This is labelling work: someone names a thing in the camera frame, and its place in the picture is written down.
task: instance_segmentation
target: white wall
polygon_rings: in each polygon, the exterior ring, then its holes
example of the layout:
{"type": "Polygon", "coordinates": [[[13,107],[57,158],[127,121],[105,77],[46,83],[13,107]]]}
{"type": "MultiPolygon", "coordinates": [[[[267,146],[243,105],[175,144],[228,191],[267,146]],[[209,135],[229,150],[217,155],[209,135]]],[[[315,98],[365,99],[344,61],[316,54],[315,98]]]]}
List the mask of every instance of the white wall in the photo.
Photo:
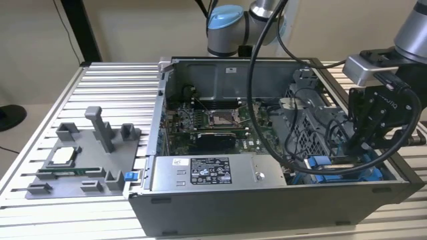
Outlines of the white wall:
{"type": "MultiPolygon", "coordinates": [[[[415,0],[291,1],[300,1],[300,6],[289,49],[301,57],[339,60],[392,44],[415,0]]],[[[220,0],[245,9],[251,2],[220,0]]],[[[85,0],[84,4],[104,61],[205,56],[205,20],[193,0],[85,0]]],[[[73,37],[72,41],[80,54],[73,37]]],[[[0,104],[52,103],[77,69],[52,0],[0,1],[0,53],[0,104]]],[[[275,53],[275,45],[261,48],[261,56],[275,53]]]]}
{"type": "Polygon", "coordinates": [[[299,1],[288,47],[299,57],[343,60],[360,50],[393,46],[416,0],[299,1]]]}
{"type": "Polygon", "coordinates": [[[0,1],[0,104],[52,103],[77,69],[50,0],[0,1]]]}

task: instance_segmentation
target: metal slotted table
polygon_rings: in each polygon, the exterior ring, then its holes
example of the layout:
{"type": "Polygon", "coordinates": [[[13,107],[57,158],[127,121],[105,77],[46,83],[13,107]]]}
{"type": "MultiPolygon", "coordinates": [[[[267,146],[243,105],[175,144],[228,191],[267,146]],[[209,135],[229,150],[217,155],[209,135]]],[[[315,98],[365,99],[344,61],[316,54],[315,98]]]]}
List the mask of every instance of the metal slotted table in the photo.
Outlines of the metal slotted table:
{"type": "MultiPolygon", "coordinates": [[[[341,73],[329,72],[343,88],[353,86],[341,73]]],[[[112,127],[133,123],[141,129],[133,169],[145,165],[145,150],[157,94],[156,63],[93,63],[81,67],[0,181],[0,239],[139,239],[147,238],[131,205],[123,196],[26,200],[24,190],[57,140],[61,122],[90,128],[84,117],[88,106],[101,106],[101,116],[112,127]]],[[[427,145],[399,151],[427,182],[427,145]]],[[[380,207],[356,226],[199,236],[197,240],[427,239],[427,187],[403,203],[380,207]]]]}

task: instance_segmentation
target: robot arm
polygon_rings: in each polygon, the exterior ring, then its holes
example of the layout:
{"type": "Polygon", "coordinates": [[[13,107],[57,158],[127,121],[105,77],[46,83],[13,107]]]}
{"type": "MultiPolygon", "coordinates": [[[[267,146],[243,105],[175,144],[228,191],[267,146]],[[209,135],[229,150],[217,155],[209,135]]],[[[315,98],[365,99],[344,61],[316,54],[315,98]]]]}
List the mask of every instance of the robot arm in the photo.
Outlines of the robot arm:
{"type": "MultiPolygon", "coordinates": [[[[419,0],[388,49],[364,50],[347,58],[343,73],[355,84],[348,96],[348,119],[353,135],[344,146],[347,155],[368,149],[389,148],[401,138],[403,130],[384,139],[391,129],[413,121],[413,112],[427,107],[427,0],[419,0]],[[420,108],[415,107],[403,89],[415,92],[420,108]]],[[[404,146],[425,144],[420,132],[404,146]]]]}
{"type": "MultiPolygon", "coordinates": [[[[223,5],[212,10],[207,27],[207,51],[212,56],[231,57],[237,53],[239,46],[256,43],[277,2],[256,0],[248,11],[236,5],[223,5]]],[[[276,18],[273,25],[280,23],[283,16],[276,18]]],[[[275,26],[268,31],[264,45],[276,37],[275,26]]]]}

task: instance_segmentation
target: circuit board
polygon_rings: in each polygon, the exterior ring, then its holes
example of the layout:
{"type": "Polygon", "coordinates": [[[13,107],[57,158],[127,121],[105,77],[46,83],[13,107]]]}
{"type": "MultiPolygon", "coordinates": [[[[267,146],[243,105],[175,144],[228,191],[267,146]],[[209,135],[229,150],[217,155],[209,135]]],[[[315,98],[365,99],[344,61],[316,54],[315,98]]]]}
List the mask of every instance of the circuit board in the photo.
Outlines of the circuit board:
{"type": "MultiPolygon", "coordinates": [[[[253,109],[264,137],[276,152],[281,153],[267,109],[257,104],[253,104],[253,109]]],[[[252,127],[247,105],[236,109],[203,110],[192,109],[188,104],[184,104],[176,110],[168,111],[167,115],[168,145],[172,156],[268,154],[252,127]]]]}

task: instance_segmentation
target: power supply label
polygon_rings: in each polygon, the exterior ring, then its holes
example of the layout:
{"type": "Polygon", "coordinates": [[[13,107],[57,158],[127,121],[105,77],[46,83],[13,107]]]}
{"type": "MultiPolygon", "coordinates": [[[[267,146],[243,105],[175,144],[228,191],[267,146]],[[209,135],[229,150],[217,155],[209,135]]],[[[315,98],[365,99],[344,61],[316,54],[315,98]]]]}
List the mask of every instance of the power supply label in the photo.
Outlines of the power supply label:
{"type": "Polygon", "coordinates": [[[203,157],[191,159],[191,183],[231,184],[232,169],[228,157],[203,157]]]}

